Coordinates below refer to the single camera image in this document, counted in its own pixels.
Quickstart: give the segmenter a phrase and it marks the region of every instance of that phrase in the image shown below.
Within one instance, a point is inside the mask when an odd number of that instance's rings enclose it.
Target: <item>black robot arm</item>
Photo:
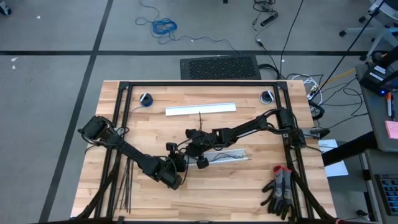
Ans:
[[[267,118],[276,115],[279,129],[267,121]],[[203,158],[203,153],[210,149],[221,150],[224,147],[236,143],[236,141],[249,134],[258,131],[270,131],[274,134],[289,134],[291,145],[305,145],[305,140],[301,130],[296,125],[293,112],[291,110],[281,108],[266,111],[255,119],[241,124],[235,128],[219,128],[213,129],[211,133],[202,130],[187,129],[185,135],[192,142],[185,148],[185,154],[190,157],[197,157],[198,167],[204,168],[208,162]]]
[[[159,156],[150,156],[144,154],[132,145],[128,144],[117,131],[111,121],[102,117],[94,116],[82,129],[78,132],[82,138],[90,144],[96,146],[112,147],[119,150],[128,158],[134,160],[142,172],[150,178],[161,181],[171,189],[176,190],[182,181],[177,174],[174,161],[168,157],[166,160]]]

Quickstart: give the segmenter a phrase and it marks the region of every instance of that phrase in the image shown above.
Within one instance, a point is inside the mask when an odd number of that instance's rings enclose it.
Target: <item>white paper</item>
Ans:
[[[335,139],[319,140],[318,144],[322,153],[325,153],[337,147],[337,142]],[[328,165],[327,167],[325,167],[325,171],[327,177],[338,177],[342,175],[348,175],[348,171],[344,161]]]

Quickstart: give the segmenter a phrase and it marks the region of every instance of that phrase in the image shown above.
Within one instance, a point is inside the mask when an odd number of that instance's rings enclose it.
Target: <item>table leg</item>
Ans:
[[[377,149],[376,137],[373,131],[366,133],[350,142],[322,154],[323,164],[328,166],[361,154],[367,149]]]

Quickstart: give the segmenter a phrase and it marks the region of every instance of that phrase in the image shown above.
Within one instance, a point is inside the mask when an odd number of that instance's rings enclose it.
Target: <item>floor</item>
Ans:
[[[228,39],[235,49],[256,54],[259,63],[272,63],[254,41],[256,31],[251,23],[257,12],[251,1],[142,2],[158,8],[161,18],[176,21],[177,37]],[[278,66],[299,4],[277,1],[274,9],[279,17],[257,36]],[[69,218],[86,147],[76,129],[95,113],[103,80],[178,80],[181,58],[232,52],[225,41],[184,38],[158,44],[150,36],[150,25],[134,23],[139,16],[150,20],[156,16],[155,10],[140,6],[138,0],[8,0],[8,5],[13,15],[0,16],[0,126],[8,129],[0,136],[0,223],[37,222],[43,207],[52,209],[42,218]],[[339,31],[363,26],[358,18],[368,7],[369,2],[362,0],[305,0],[286,46],[282,74],[329,75],[355,38],[341,38]],[[370,48],[371,38],[363,35],[358,39],[352,56],[343,60],[334,76],[362,63],[359,55]],[[391,48],[384,42],[378,47]],[[267,70],[261,76],[275,79]],[[341,78],[326,88],[352,78]],[[358,90],[358,82],[349,87]],[[323,99],[332,93],[325,92]],[[358,96],[339,92],[329,103],[358,101]],[[326,106],[320,123],[332,126],[349,118],[356,107]],[[362,106],[357,114],[365,112]],[[332,128],[328,138],[349,141],[370,129],[368,117],[361,116]],[[66,158],[63,169],[60,155]],[[350,171],[358,170],[355,159],[347,162]],[[63,171],[57,176],[58,187],[57,178],[52,182],[54,170]],[[341,187],[343,179],[329,180],[340,218],[353,218],[355,210],[366,209],[361,193],[364,184],[358,178],[350,189]],[[50,186],[55,198],[47,198],[45,205]]]

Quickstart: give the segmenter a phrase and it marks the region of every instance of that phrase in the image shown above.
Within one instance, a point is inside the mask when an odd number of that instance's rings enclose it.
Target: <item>pink sticky note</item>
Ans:
[[[386,128],[389,138],[398,139],[398,122],[386,121]]]

